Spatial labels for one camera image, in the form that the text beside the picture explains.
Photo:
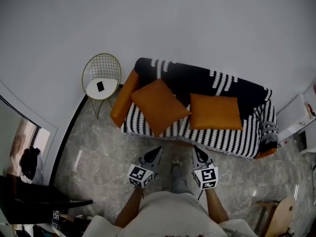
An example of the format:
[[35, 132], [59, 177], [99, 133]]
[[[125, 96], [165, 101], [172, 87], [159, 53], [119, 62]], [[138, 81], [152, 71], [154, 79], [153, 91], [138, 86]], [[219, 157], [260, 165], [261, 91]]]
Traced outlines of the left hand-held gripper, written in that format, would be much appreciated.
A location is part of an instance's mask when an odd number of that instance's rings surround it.
[[155, 178], [155, 169], [162, 155], [162, 147], [154, 147], [145, 152], [140, 158], [138, 165], [132, 164], [127, 174], [130, 184], [144, 189]]

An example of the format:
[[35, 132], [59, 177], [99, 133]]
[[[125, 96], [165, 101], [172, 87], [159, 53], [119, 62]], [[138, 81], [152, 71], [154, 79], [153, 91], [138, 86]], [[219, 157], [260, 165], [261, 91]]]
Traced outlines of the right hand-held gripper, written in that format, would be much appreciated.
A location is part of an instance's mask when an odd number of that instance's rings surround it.
[[192, 148], [194, 180], [201, 190], [216, 188], [218, 184], [218, 167], [215, 167], [211, 154], [204, 148]]

